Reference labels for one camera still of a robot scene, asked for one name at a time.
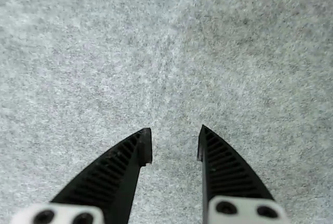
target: gray carpet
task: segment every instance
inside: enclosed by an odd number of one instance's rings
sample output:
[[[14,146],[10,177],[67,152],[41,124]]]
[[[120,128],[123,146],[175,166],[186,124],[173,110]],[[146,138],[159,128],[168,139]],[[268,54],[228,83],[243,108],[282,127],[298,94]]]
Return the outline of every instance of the gray carpet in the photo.
[[[333,222],[333,0],[0,0],[1,223],[152,128],[130,223],[201,223],[201,124]]]

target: screw hole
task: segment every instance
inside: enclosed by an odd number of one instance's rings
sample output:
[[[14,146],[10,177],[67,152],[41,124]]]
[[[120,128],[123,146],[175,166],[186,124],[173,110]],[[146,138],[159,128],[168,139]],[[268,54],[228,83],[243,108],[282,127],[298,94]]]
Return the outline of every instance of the screw hole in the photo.
[[[257,213],[260,216],[264,216],[264,217],[272,218],[272,219],[275,219],[278,217],[277,212],[274,209],[267,207],[267,206],[258,207]]]
[[[92,224],[93,216],[89,213],[82,213],[75,217],[73,224]]]
[[[226,215],[234,215],[237,213],[237,208],[230,202],[219,202],[216,205],[216,211]]]
[[[44,210],[37,214],[33,219],[34,224],[49,224],[53,220],[54,212],[52,210]]]

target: speckled gray surface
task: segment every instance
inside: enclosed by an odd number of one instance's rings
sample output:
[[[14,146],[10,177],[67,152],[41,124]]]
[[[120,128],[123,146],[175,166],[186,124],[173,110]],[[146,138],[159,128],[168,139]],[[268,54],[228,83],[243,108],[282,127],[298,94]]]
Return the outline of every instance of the speckled gray surface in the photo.
[[[333,222],[333,0],[0,0],[0,217],[151,127],[131,223],[200,223],[206,124]]]

